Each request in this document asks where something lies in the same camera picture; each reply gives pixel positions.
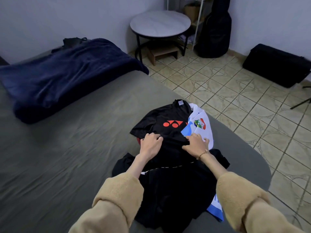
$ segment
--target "tile pattern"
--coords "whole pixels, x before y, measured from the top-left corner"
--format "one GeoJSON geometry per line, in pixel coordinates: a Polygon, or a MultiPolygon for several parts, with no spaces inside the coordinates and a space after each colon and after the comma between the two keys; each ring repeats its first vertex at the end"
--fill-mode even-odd
{"type": "Polygon", "coordinates": [[[311,97],[311,90],[299,84],[284,88],[227,54],[200,58],[187,49],[184,57],[162,58],[156,66],[144,56],[152,78],[199,105],[262,155],[272,174],[272,206],[311,233],[311,104],[290,109],[311,97]]]}

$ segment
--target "gold bracelet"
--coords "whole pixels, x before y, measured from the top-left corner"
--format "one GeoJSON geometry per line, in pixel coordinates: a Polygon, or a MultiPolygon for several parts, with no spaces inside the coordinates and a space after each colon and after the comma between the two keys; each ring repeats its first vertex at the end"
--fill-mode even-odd
{"type": "Polygon", "coordinates": [[[205,150],[205,152],[201,153],[201,154],[199,155],[199,157],[197,157],[197,160],[200,160],[201,156],[202,156],[203,154],[207,154],[207,153],[208,153],[208,150],[205,150]]]}

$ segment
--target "gray bed sheet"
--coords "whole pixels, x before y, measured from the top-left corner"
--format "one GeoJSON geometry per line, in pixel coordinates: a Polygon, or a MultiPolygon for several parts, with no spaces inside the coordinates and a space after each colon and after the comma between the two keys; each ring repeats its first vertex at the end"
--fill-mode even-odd
{"type": "MultiPolygon", "coordinates": [[[[150,110],[179,95],[134,71],[72,103],[53,116],[26,125],[16,119],[0,86],[1,232],[67,232],[91,207],[116,161],[138,154],[130,130],[150,110]]],[[[219,121],[210,118],[214,148],[228,170],[267,190],[271,174],[262,156],[219,121]]],[[[134,222],[130,232],[162,232],[134,222]]],[[[203,213],[185,232],[234,232],[203,213]]]]}

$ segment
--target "sleeve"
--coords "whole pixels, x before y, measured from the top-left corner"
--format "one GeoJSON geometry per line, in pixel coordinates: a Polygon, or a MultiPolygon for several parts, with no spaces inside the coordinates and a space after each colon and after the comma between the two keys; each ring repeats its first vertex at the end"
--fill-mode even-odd
{"type": "Polygon", "coordinates": [[[128,173],[108,178],[92,208],[81,215],[69,233],[128,232],[142,203],[143,192],[139,180],[128,173]]]}
{"type": "Polygon", "coordinates": [[[235,231],[247,233],[302,232],[270,206],[263,189],[227,172],[217,181],[216,193],[226,219],[235,231]]]}
{"type": "Polygon", "coordinates": [[[151,110],[142,118],[141,121],[138,122],[138,124],[135,125],[135,127],[133,127],[133,129],[130,131],[130,134],[140,139],[143,139],[147,133],[152,132],[152,127],[157,122],[157,116],[159,115],[159,113],[165,110],[169,110],[171,108],[172,105],[170,104],[151,110]]]}

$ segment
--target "person's left hand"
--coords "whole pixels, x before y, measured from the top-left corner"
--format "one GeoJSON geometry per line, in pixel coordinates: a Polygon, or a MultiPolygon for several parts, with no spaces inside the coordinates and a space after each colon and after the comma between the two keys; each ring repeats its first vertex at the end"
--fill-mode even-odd
{"type": "Polygon", "coordinates": [[[163,137],[160,134],[147,133],[144,139],[140,140],[140,155],[146,161],[151,160],[159,152],[162,145],[163,137]]]}

